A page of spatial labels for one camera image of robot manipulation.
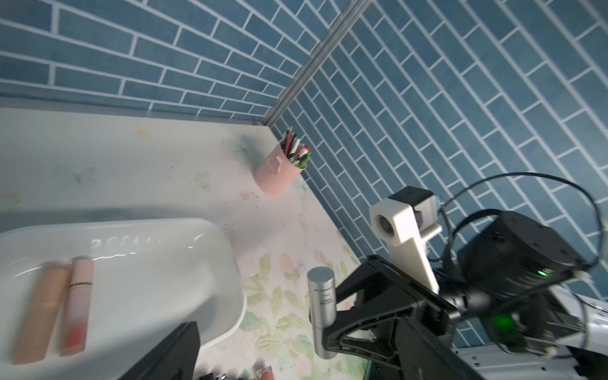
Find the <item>white storage box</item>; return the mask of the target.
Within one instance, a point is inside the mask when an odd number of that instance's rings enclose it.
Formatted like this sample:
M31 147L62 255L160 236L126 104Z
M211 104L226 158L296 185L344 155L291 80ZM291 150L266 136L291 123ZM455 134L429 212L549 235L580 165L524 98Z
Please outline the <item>white storage box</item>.
M44 266L93 261L83 352L61 353L62 328L46 357L15 365L12 353ZM28 226L1 236L1 377L117 379L180 324L198 328L193 353L229 337L245 314L231 244L200 218Z

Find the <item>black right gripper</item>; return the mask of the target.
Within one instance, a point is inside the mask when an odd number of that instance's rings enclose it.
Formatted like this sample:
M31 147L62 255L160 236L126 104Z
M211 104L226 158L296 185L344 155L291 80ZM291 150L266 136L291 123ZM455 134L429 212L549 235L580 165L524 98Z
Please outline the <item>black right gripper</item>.
M380 256L361 264L336 290L353 308L322 330L328 352L371 361L370 379L479 379L451 351L456 309ZM374 340L351 337L368 330Z

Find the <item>red lip gloss tube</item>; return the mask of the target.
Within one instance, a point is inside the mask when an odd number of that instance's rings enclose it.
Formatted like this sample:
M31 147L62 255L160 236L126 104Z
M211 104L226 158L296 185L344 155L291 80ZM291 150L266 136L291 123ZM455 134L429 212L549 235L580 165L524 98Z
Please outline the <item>red lip gloss tube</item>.
M256 370L256 380L275 380L271 366L261 367Z

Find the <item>pink metal pen bucket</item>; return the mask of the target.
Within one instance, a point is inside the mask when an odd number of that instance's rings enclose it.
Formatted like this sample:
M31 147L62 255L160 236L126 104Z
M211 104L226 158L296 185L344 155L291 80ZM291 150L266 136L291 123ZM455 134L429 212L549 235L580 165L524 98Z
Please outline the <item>pink metal pen bucket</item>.
M303 169L294 165L278 144L254 172L258 188L268 196L278 196Z

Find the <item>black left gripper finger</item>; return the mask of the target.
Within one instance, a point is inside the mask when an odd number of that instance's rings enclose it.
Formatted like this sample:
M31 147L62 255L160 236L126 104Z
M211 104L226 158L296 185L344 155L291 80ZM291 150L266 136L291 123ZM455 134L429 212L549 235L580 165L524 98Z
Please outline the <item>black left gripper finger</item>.
M180 324L120 380L193 379L200 350L199 335L195 321Z

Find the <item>pink lip gloss tube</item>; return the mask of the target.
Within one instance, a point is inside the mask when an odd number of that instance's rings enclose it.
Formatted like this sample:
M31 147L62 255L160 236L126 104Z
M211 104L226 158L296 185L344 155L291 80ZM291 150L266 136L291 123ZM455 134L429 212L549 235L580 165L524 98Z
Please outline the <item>pink lip gloss tube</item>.
M73 261L63 315L61 356L72 356L86 348L95 262L89 258Z

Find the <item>silver lipstick tube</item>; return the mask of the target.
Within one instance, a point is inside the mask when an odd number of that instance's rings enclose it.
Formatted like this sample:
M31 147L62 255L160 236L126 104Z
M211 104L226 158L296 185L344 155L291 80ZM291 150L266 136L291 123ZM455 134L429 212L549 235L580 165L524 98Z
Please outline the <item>silver lipstick tube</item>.
M333 359L337 353L324 348L322 337L337 318L335 273L327 267L316 267L307 273L307 280L314 350L321 359Z

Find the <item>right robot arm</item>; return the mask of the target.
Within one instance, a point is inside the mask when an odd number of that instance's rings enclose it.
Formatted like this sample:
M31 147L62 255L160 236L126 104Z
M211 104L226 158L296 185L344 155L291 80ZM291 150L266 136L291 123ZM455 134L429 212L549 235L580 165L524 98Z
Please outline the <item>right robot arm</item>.
M358 356L400 379L477 379L449 344L457 324L478 318L511 355L543 356L564 345L578 375L605 379L607 308L559 285L587 263L554 230L514 212L493 214L460 251L459 267L446 263L436 275L438 291L380 256L337 287L321 281L323 305L350 295L356 304L316 333L318 356Z

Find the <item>beige lip gloss tube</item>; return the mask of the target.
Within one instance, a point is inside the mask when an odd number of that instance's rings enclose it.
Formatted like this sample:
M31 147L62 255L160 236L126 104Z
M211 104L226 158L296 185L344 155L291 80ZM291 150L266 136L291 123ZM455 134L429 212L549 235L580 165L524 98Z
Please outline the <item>beige lip gloss tube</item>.
M41 272L14 350L14 365L45 358L70 276L65 265L49 265Z

